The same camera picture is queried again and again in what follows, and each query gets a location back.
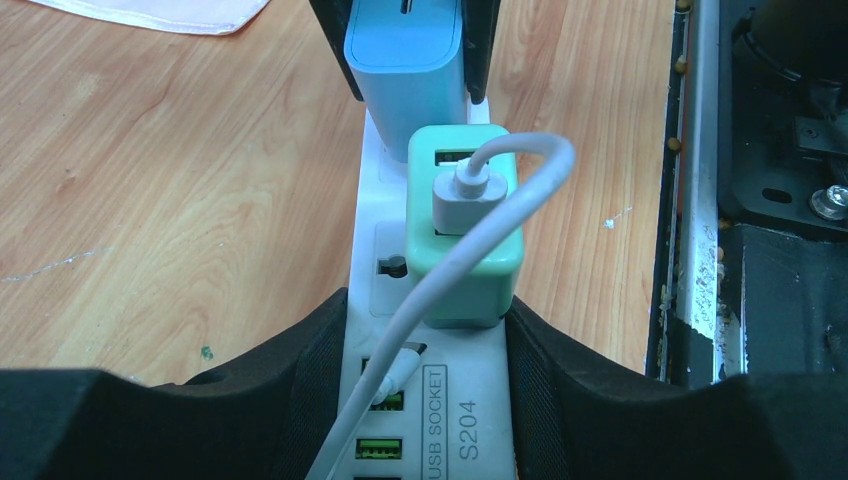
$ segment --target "usb port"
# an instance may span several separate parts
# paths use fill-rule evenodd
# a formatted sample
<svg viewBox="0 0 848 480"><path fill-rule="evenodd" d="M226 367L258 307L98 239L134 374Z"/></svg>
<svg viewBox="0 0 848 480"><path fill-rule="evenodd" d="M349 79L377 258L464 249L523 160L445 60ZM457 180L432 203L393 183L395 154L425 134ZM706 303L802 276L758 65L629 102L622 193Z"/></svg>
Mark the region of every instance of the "usb port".
<svg viewBox="0 0 848 480"><path fill-rule="evenodd" d="M456 163L470 157L474 150L441 150L436 152L436 166L444 163Z"/></svg>
<svg viewBox="0 0 848 480"><path fill-rule="evenodd" d="M394 395L389 395L385 400L383 400L383 403L379 405L371 405L369 409L374 412L403 411L403 390Z"/></svg>
<svg viewBox="0 0 848 480"><path fill-rule="evenodd" d="M399 438L358 438L356 439L357 460L400 460L403 456L403 442Z"/></svg>

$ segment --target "bolt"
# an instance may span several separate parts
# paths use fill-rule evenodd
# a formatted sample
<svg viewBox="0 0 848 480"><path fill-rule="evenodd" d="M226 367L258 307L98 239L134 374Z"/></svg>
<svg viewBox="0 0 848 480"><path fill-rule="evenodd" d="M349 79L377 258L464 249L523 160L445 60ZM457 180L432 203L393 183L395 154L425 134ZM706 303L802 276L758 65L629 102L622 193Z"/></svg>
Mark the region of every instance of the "bolt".
<svg viewBox="0 0 848 480"><path fill-rule="evenodd" d="M810 197L810 208L816 215L831 221L848 218L848 188L833 185L826 190L819 190Z"/></svg>

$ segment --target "power strip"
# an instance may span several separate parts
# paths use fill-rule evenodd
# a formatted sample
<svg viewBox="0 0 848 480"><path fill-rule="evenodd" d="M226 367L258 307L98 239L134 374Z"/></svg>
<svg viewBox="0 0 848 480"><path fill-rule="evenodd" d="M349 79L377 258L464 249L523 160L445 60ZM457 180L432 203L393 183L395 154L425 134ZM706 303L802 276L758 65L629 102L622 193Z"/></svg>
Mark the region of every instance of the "power strip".
<svg viewBox="0 0 848 480"><path fill-rule="evenodd" d="M488 101L468 112L469 123L489 123ZM406 164L389 157L366 112L339 410L414 286L401 276L406 186ZM483 330L422 323L409 341L427 345L421 367L402 396L366 414L335 478L515 480L503 321Z"/></svg>

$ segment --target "white cloth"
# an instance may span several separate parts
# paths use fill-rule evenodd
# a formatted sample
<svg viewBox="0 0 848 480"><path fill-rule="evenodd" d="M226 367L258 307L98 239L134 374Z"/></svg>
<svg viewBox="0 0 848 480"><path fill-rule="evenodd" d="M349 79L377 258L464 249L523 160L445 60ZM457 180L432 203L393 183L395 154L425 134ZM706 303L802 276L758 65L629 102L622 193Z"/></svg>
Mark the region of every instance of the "white cloth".
<svg viewBox="0 0 848 480"><path fill-rule="evenodd" d="M226 35L243 27L269 0L30 0L107 22L165 32Z"/></svg>

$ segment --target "wood grain surface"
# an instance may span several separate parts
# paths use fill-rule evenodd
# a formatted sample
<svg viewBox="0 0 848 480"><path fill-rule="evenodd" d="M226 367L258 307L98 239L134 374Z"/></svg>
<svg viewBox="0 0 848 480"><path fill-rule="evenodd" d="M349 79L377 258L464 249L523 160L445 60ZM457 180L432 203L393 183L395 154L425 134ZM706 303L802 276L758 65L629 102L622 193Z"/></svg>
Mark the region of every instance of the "wood grain surface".
<svg viewBox="0 0 848 480"><path fill-rule="evenodd" d="M519 296L638 371L672 16L505 0L489 86L579 153ZM183 382L292 325L347 283L363 115L306 0L220 38L0 0L0 367Z"/></svg>

